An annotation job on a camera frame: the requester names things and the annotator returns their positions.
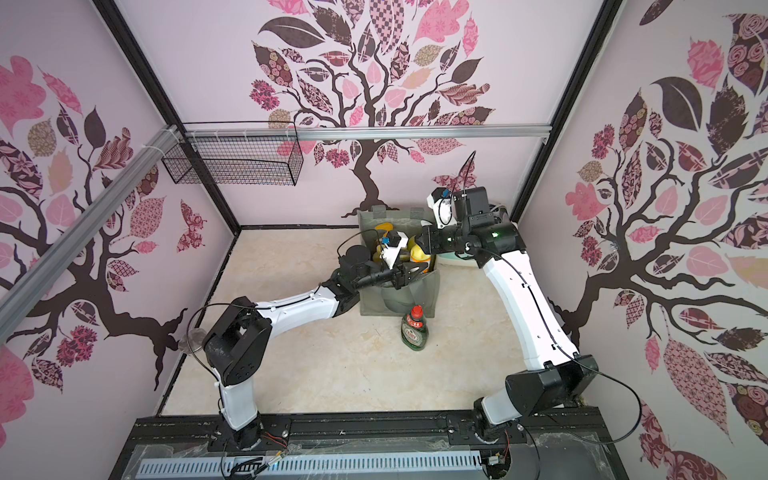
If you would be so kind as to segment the clear glass jar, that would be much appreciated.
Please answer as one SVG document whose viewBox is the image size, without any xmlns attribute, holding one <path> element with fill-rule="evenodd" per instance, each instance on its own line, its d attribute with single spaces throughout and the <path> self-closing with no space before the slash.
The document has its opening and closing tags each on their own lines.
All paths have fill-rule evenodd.
<svg viewBox="0 0 768 480">
<path fill-rule="evenodd" d="M 203 348 L 203 343 L 207 332 L 202 328 L 193 328 L 185 333 L 178 342 L 179 351 L 196 361 L 200 360 L 199 352 Z"/>
</svg>

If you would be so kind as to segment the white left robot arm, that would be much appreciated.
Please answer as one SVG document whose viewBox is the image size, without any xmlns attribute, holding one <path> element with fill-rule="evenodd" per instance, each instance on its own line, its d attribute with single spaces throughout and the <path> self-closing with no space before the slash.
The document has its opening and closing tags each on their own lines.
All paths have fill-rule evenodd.
<svg viewBox="0 0 768 480">
<path fill-rule="evenodd" d="M 363 245 L 338 258 L 338 267 L 318 287 L 277 301 L 256 303 L 241 296 L 231 301 L 207 333 L 202 350 L 218 389 L 220 414 L 232 442 L 254 448 L 267 436 L 256 404 L 252 377 L 260 368 L 269 340 L 310 322 L 339 317 L 360 301 L 362 289 L 409 285 L 428 270 L 429 262 L 377 264 Z"/>
</svg>

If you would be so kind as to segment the dark green bottle red cap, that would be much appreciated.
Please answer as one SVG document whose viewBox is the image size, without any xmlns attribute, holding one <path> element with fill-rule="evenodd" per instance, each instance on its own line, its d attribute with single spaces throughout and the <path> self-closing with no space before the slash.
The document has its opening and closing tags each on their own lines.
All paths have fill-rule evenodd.
<svg viewBox="0 0 768 480">
<path fill-rule="evenodd" d="M 402 318 L 400 324 L 401 340 L 414 351 L 425 348 L 429 330 L 421 305 L 413 306 Z"/>
</svg>

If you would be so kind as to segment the grey-green shopping bag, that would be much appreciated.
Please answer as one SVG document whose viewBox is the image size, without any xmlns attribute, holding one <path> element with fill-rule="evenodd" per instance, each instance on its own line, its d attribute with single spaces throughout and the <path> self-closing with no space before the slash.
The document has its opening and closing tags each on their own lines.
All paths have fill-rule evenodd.
<svg viewBox="0 0 768 480">
<path fill-rule="evenodd" d="M 425 222 L 435 223 L 431 210 L 415 207 L 406 210 L 389 210 L 382 205 L 373 206 L 368 211 L 357 213 L 361 231 L 361 243 L 373 254 L 380 245 L 376 226 L 389 223 L 394 230 L 401 232 L 408 239 L 422 233 Z M 428 267 L 410 278 L 402 276 L 380 285 L 370 286 L 360 293 L 360 313 L 362 316 L 402 317 L 414 306 L 421 306 L 426 318 L 435 316 L 440 288 L 440 274 L 434 271 L 435 260 L 428 262 Z"/>
</svg>

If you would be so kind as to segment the orange pump soap bottle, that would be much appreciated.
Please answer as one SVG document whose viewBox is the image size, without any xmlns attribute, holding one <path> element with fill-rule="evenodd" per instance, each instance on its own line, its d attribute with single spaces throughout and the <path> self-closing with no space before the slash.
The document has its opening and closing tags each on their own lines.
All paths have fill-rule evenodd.
<svg viewBox="0 0 768 480">
<path fill-rule="evenodd" d="M 394 225 L 389 222 L 380 223 L 374 227 L 374 232 L 379 245 L 389 245 L 389 234 L 394 230 Z"/>
</svg>

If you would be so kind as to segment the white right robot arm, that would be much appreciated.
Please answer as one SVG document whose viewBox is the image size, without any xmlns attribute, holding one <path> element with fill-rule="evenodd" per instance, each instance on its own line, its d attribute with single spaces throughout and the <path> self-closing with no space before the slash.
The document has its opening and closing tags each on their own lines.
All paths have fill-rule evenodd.
<svg viewBox="0 0 768 480">
<path fill-rule="evenodd" d="M 517 226 L 467 217 L 452 225 L 424 221 L 416 243 L 427 254 L 455 253 L 473 259 L 500 296 L 521 345 L 525 369 L 508 375 L 499 391 L 475 401 L 477 434 L 490 441 L 506 425 L 567 405 L 599 373 L 548 308 Z"/>
</svg>

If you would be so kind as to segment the mint green toaster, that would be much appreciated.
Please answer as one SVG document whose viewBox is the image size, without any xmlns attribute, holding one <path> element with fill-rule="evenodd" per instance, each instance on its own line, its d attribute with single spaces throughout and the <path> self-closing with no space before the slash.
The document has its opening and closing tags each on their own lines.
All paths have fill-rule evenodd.
<svg viewBox="0 0 768 480">
<path fill-rule="evenodd" d="M 490 260 L 526 248 L 517 226 L 506 216 L 504 207 L 488 211 L 462 213 L 456 239 L 456 255 L 473 258 L 482 267 Z"/>
</svg>

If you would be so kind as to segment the large yellow dish soap bottle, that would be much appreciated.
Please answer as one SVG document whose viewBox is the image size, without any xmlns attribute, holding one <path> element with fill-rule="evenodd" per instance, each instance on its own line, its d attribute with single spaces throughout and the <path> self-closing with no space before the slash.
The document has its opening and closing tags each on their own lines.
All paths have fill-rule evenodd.
<svg viewBox="0 0 768 480">
<path fill-rule="evenodd" d="M 423 248 L 417 243 L 415 236 L 409 238 L 407 249 L 411 262 L 430 263 L 432 261 L 432 256 L 424 252 Z"/>
</svg>

